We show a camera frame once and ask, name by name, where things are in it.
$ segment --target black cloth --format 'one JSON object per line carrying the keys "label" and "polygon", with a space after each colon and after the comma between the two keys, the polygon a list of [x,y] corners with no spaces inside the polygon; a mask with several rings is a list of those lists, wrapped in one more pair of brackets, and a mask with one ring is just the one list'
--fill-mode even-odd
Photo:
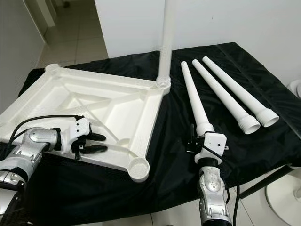
{"label": "black cloth", "polygon": [[[193,59],[201,62],[204,56],[272,108],[280,120],[271,127],[261,127],[245,135],[192,66]],[[228,187],[246,183],[281,165],[300,162],[301,101],[263,65],[236,43],[175,50],[171,90],[163,98],[148,150],[151,169],[148,179],[135,183],[122,171],[45,154],[27,190],[27,208],[36,219],[46,225],[105,221],[160,211],[198,198],[199,168],[194,156],[185,152],[190,124],[195,121],[181,61],[188,63],[209,121],[228,139],[230,149],[224,157],[231,162],[233,170],[224,162],[221,164]],[[155,80],[158,63],[159,52],[154,51],[69,68]],[[20,94],[43,73],[44,69],[32,70]]]}

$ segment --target white plastic tube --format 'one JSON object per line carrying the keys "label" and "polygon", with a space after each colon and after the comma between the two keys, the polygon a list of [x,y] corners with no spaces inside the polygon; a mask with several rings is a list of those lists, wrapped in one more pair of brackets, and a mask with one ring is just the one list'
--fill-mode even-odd
{"label": "white plastic tube", "polygon": [[187,63],[183,61],[181,63],[181,67],[182,67],[193,115],[197,124],[197,128],[196,128],[197,135],[203,136],[205,132],[214,132],[213,125],[210,124],[208,121],[206,112],[203,108],[197,89],[192,80],[191,73],[189,71]]}
{"label": "white plastic tube", "polygon": [[264,126],[268,127],[278,121],[279,116],[273,110],[266,108],[248,91],[232,79],[226,72],[217,66],[208,57],[203,58],[203,62],[231,89],[231,91],[255,114],[256,119]]}
{"label": "white plastic tube", "polygon": [[198,60],[192,61],[193,66],[201,74],[208,83],[214,93],[223,102],[226,108],[234,116],[238,122],[238,126],[245,134],[254,133],[259,129],[260,123],[251,115],[249,115],[233,97],[218,83],[217,80],[201,65]]}
{"label": "white plastic tube", "polygon": [[165,0],[163,37],[160,52],[159,74],[157,87],[165,89],[170,87],[170,64],[174,37],[174,18],[176,0]]}

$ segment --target white pipe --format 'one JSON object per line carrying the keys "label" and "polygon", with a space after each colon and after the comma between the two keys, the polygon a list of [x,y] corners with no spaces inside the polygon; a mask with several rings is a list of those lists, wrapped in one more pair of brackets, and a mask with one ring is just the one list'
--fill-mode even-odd
{"label": "white pipe", "polygon": [[159,74],[157,77],[158,88],[170,87],[170,64],[174,36],[174,18],[176,0],[165,0],[163,37],[160,52]]}
{"label": "white pipe", "polygon": [[232,79],[226,72],[217,66],[208,57],[203,58],[203,62],[213,71],[229,89],[255,114],[256,119],[264,126],[268,127],[278,121],[279,116],[273,110],[266,108],[248,91]]}
{"label": "white pipe", "polygon": [[236,102],[236,100],[218,83],[217,80],[214,79],[198,60],[193,60],[192,64],[234,116],[238,122],[238,126],[245,134],[254,133],[259,129],[260,123]]}
{"label": "white pipe", "polygon": [[189,71],[188,65],[185,61],[181,63],[186,88],[188,91],[188,96],[190,100],[190,104],[192,107],[193,115],[197,124],[197,135],[203,136],[205,132],[214,132],[213,125],[209,123],[206,112],[203,108],[202,102],[199,98],[197,89],[194,85],[194,82],[191,77],[191,73]]}

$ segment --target vertical white pole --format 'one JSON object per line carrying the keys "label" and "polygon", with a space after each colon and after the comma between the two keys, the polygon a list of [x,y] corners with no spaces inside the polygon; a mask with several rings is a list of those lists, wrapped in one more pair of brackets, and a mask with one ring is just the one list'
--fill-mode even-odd
{"label": "vertical white pole", "polygon": [[194,85],[188,65],[185,61],[181,63],[186,88],[192,107],[193,115],[197,124],[197,135],[203,136],[206,132],[214,132],[213,125],[209,123],[202,102],[199,98],[197,88]]}
{"label": "vertical white pole", "polygon": [[259,129],[259,122],[249,115],[236,100],[218,83],[217,80],[201,65],[198,60],[192,61],[193,66],[201,74],[203,79],[208,83],[214,93],[223,102],[229,112],[238,122],[238,126],[245,134],[254,133]]}
{"label": "vertical white pole", "polygon": [[158,88],[170,87],[170,64],[174,36],[176,0],[165,0],[163,37],[160,52],[159,74],[157,77]]}
{"label": "vertical white pole", "polygon": [[264,126],[268,127],[278,121],[279,116],[273,110],[266,108],[248,91],[239,85],[233,78],[224,72],[208,57],[203,58],[203,62],[219,77],[226,86],[255,114],[257,120]]}

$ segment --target black tablecloth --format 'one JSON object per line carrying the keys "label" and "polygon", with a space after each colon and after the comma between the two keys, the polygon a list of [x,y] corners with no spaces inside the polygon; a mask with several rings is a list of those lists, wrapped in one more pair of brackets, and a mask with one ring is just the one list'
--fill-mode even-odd
{"label": "black tablecloth", "polygon": [[[280,120],[271,127],[261,127],[245,135],[192,66],[193,59],[201,62],[204,56],[272,108]],[[221,164],[228,187],[300,161],[301,101],[276,77],[236,43],[180,49],[173,51],[171,91],[163,98],[150,142],[148,179],[138,184],[122,171],[45,154],[27,190],[27,208],[35,218],[49,225],[105,221],[164,210],[198,197],[198,166],[194,156],[185,152],[189,127],[195,121],[181,61],[188,63],[210,122],[228,139],[230,149],[224,157],[232,162],[234,170]],[[155,80],[158,63],[159,52],[154,51],[69,68]],[[44,69],[32,70],[20,94],[43,73]]]}

